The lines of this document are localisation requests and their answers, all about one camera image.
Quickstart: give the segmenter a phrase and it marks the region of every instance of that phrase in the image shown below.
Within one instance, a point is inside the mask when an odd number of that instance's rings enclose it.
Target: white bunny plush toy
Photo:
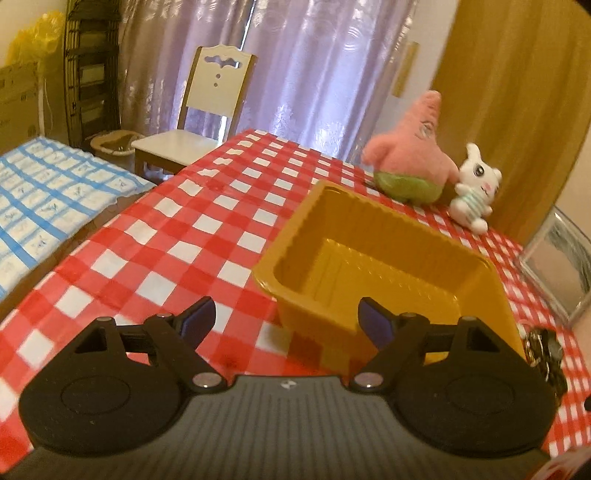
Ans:
[[[482,235],[488,231],[488,223],[482,217],[492,213],[491,203],[502,175],[482,161],[476,144],[468,143],[466,148],[468,158],[460,167],[460,183],[456,183],[458,197],[449,206],[449,216],[473,234]]]

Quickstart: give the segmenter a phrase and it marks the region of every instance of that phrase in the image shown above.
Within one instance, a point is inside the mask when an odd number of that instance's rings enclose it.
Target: cardboard box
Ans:
[[[37,66],[0,69],[0,155],[39,135]]]

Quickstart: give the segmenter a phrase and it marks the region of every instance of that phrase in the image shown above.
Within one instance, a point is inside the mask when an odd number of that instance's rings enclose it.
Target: chair seat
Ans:
[[[134,141],[136,150],[165,158],[179,165],[192,165],[222,142],[186,130],[171,130]]]

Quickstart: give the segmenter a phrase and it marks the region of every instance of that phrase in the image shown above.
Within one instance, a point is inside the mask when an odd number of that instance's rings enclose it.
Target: red and white checkered tablecloth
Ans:
[[[556,328],[564,346],[569,392],[546,448],[555,456],[591,444],[583,408],[590,376],[573,334],[556,325],[546,304],[520,279],[519,245],[490,232],[477,238],[445,211],[393,202],[367,186],[361,169],[261,131],[248,131],[146,194],[97,231],[51,272],[0,326],[0,472],[30,443],[17,413],[19,393],[49,359],[95,317],[141,323],[180,313],[202,296],[217,305],[214,330],[198,349],[232,377],[348,376],[360,365],[340,351],[283,329],[274,301],[250,276],[267,242],[307,195],[328,179],[403,212],[497,266],[511,309],[526,325]]]

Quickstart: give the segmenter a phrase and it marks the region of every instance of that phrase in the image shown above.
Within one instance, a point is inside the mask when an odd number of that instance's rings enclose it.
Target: yellow plastic bag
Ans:
[[[44,14],[35,25],[21,30],[8,47],[7,65],[38,62],[39,74],[45,69],[45,58],[60,47],[66,18],[54,11]]]

